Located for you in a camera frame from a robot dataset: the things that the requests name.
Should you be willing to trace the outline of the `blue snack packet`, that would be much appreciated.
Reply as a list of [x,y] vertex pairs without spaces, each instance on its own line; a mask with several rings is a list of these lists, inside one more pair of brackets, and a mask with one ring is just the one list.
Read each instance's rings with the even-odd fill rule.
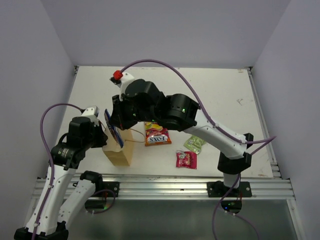
[[114,138],[116,143],[120,146],[120,148],[123,148],[124,147],[123,139],[122,139],[121,135],[119,134],[117,128],[111,124],[111,122],[110,122],[111,115],[109,114],[107,109],[104,110],[104,119],[105,119],[106,125],[107,125],[112,137]]

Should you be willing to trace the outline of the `orange fruit candy packet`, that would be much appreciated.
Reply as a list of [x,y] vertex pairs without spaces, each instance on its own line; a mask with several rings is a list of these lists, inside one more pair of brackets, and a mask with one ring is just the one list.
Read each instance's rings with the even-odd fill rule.
[[146,147],[169,145],[172,143],[169,131],[157,122],[144,122]]

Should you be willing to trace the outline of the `brown paper bag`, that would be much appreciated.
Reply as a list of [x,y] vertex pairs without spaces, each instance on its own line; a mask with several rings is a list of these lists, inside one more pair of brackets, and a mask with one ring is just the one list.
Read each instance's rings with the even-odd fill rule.
[[108,137],[106,145],[102,147],[105,156],[115,167],[129,167],[135,146],[145,143],[144,134],[132,128],[119,130],[118,133],[123,140],[123,146],[121,146],[108,126],[105,127],[104,133]]

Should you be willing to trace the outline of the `green snack packet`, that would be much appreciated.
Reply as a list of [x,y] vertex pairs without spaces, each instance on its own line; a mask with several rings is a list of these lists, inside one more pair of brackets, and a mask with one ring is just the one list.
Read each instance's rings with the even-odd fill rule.
[[202,151],[202,146],[206,144],[206,141],[192,135],[188,140],[185,141],[183,146],[190,150],[191,152],[195,153],[196,155],[199,155]]

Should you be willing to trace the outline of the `pink snack packet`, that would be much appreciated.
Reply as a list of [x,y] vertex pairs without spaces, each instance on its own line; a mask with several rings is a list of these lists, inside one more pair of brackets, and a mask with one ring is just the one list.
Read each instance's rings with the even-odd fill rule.
[[197,169],[197,154],[192,151],[181,151],[176,152],[176,167],[186,169]]

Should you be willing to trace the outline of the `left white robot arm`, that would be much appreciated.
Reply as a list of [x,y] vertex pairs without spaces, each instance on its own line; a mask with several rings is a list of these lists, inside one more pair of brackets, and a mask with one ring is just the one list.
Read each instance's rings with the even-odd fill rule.
[[48,167],[38,204],[26,226],[15,231],[16,240],[66,240],[69,225],[87,199],[103,193],[102,175],[85,171],[73,193],[64,199],[86,151],[107,144],[100,121],[95,115],[74,117],[65,136],[66,141],[59,140],[50,152],[53,165]]

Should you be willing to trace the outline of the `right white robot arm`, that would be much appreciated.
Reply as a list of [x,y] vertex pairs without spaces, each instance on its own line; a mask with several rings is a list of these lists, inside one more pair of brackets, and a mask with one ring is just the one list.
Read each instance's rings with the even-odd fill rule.
[[133,77],[110,80],[120,90],[112,97],[113,126],[127,130],[139,122],[150,122],[196,136],[220,151],[218,170],[223,173],[223,192],[232,197],[241,190],[241,172],[252,162],[251,154],[246,152],[246,141],[252,134],[228,131],[230,137],[225,136],[218,125],[207,120],[199,102],[181,93],[166,96],[151,81]]

